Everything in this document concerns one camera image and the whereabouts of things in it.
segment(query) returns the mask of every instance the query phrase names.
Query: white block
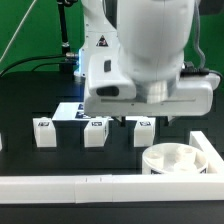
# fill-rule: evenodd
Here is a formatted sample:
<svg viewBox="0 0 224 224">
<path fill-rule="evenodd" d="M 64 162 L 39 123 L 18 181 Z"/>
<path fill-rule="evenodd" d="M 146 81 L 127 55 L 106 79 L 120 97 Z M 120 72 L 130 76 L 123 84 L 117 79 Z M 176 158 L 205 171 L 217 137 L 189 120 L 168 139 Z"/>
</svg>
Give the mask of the white block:
<svg viewBox="0 0 224 224">
<path fill-rule="evenodd" d="M 201 131 L 190 132 L 189 145 L 201 149 L 208 157 L 208 173 L 224 174 L 224 162 Z"/>
<path fill-rule="evenodd" d="M 85 147 L 103 147 L 109 134 L 108 118 L 91 119 L 84 130 Z"/>
<path fill-rule="evenodd" d="M 1 133 L 0 133 L 0 151 L 2 150 L 2 136 L 1 136 Z"/>
<path fill-rule="evenodd" d="M 75 183 L 76 203 L 112 202 L 112 175 L 88 176 Z"/>
<path fill-rule="evenodd" d="M 153 145 L 155 137 L 155 118 L 140 118 L 134 130 L 134 147 L 148 147 Z"/>
<path fill-rule="evenodd" d="M 56 130 L 50 118 L 33 119 L 37 147 L 57 147 Z"/>
</svg>

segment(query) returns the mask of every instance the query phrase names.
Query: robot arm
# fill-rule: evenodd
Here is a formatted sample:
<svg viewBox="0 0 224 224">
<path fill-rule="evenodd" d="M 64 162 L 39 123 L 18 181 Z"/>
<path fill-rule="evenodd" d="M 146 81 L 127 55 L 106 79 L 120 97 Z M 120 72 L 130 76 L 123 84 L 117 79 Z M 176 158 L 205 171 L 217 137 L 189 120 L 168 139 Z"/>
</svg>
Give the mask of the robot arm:
<svg viewBox="0 0 224 224">
<path fill-rule="evenodd" d="M 217 87 L 219 77 L 213 74 L 190 81 L 180 78 L 194 5 L 195 0 L 118 0 L 120 44 L 90 57 L 85 113 L 90 116 L 207 113 L 213 98 L 211 83 Z"/>
</svg>

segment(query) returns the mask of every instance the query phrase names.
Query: white container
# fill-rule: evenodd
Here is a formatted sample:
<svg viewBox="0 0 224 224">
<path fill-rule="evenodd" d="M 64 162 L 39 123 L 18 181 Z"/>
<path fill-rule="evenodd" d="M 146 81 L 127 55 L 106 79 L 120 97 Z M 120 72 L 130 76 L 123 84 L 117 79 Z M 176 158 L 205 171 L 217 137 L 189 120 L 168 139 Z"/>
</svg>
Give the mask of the white container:
<svg viewBox="0 0 224 224">
<path fill-rule="evenodd" d="M 190 152 L 190 155 L 183 155 L 185 148 L 187 153 Z M 152 154 L 155 153 L 160 155 L 160 159 L 155 157 L 153 160 Z M 189 145 L 158 144 L 147 148 L 142 154 L 142 174 L 200 174 L 207 173 L 207 169 L 208 158 L 206 154 Z"/>
</svg>

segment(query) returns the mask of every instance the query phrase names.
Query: white plastic casing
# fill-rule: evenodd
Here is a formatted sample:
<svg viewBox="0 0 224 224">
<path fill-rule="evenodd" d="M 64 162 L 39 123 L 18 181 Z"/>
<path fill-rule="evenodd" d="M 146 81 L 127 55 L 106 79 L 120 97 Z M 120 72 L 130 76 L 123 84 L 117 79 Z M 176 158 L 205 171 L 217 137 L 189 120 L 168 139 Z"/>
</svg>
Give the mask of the white plastic casing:
<svg viewBox="0 0 224 224">
<path fill-rule="evenodd" d="M 56 130 L 50 118 L 33 119 L 37 147 L 57 147 Z"/>
<path fill-rule="evenodd" d="M 84 130 L 85 147 L 103 147 L 109 134 L 109 118 L 93 118 Z"/>
<path fill-rule="evenodd" d="M 118 1 L 121 71 L 138 82 L 176 79 L 184 61 L 194 4 L 195 0 Z"/>
<path fill-rule="evenodd" d="M 93 54 L 114 49 L 118 46 L 117 30 L 104 14 L 102 0 L 82 0 L 84 12 L 85 42 L 79 50 L 79 69 L 75 76 L 88 76 L 89 60 Z M 97 46 L 101 37 L 107 46 Z"/>
<path fill-rule="evenodd" d="M 134 129 L 134 147 L 147 147 L 153 145 L 155 137 L 155 118 L 141 118 Z"/>
<path fill-rule="evenodd" d="M 0 133 L 0 151 L 2 150 L 2 136 L 1 136 L 1 133 Z"/>
</svg>

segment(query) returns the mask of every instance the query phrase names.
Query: black cable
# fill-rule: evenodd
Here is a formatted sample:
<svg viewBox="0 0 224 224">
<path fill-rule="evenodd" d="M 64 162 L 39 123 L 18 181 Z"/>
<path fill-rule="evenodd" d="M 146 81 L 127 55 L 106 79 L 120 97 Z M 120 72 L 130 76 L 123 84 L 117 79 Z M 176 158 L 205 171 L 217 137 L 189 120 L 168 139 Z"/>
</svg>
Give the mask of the black cable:
<svg viewBox="0 0 224 224">
<path fill-rule="evenodd" d="M 42 66 L 47 66 L 47 65 L 59 65 L 61 62 L 52 62 L 52 63 L 43 63 L 40 65 L 35 66 L 31 71 L 34 72 L 36 69 L 42 67 Z"/>
<path fill-rule="evenodd" d="M 37 61 L 37 60 L 48 60 L 48 59 L 54 59 L 54 58 L 64 58 L 64 57 L 65 57 L 64 54 L 58 54 L 58 55 L 37 56 L 37 57 L 25 58 L 25 59 L 22 59 L 20 61 L 17 61 L 15 63 L 7 66 L 4 70 L 2 70 L 0 72 L 0 78 L 2 78 L 4 76 L 4 74 L 6 72 L 8 72 L 10 69 L 12 69 L 20 64 L 26 63 L 26 62 Z"/>
</svg>

